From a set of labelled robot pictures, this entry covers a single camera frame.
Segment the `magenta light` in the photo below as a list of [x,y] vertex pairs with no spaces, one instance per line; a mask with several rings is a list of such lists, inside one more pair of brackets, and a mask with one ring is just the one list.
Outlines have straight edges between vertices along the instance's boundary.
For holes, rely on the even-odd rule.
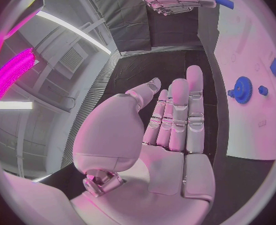
[[35,64],[35,55],[29,48],[6,63],[0,69],[0,99],[13,83]]

